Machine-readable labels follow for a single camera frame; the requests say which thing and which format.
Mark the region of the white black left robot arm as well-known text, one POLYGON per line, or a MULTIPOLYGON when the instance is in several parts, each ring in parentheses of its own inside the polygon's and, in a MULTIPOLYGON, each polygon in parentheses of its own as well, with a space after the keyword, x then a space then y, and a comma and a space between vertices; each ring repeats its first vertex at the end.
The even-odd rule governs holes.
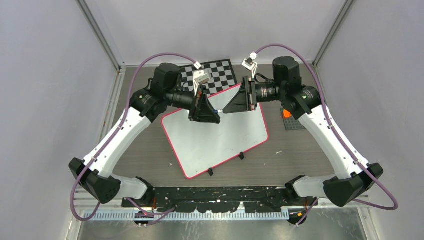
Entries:
POLYGON ((129 105, 105 138, 83 159, 73 158, 68 167, 77 184, 100 204, 114 198, 133 198, 141 207, 153 202, 149 185, 140 177, 128 178, 113 174, 120 158, 146 128, 168 107, 188 111, 191 122, 219 124, 221 118, 207 97, 205 84, 211 74, 204 69, 193 72, 193 90, 180 87, 179 66, 162 63, 148 85, 133 93, 129 105))

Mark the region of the pink framed whiteboard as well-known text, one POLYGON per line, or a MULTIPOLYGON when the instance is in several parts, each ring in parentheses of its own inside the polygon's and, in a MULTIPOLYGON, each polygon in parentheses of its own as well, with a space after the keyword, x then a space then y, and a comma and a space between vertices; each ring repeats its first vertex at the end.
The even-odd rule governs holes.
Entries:
POLYGON ((254 111, 219 116, 219 124, 190 121, 189 112, 184 109, 162 117, 164 133, 187 179, 196 178, 269 139, 261 104, 254 111))

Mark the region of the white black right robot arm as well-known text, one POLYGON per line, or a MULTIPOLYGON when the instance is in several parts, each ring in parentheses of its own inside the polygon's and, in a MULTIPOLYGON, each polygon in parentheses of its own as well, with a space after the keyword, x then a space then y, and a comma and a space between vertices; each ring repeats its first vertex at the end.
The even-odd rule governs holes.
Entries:
POLYGON ((256 83, 252 77, 243 77, 238 93, 224 107, 223 113, 255 111, 259 103, 279 101, 314 137, 334 169, 334 174, 321 177, 300 175, 286 183, 285 198, 291 205, 299 205, 305 198, 325 198, 338 207, 344 207, 368 191, 383 169, 378 163, 345 146, 351 146, 335 123, 330 124, 330 111, 322 104, 319 91, 302 84, 300 65, 291 56, 277 57, 272 62, 273 78, 256 83))

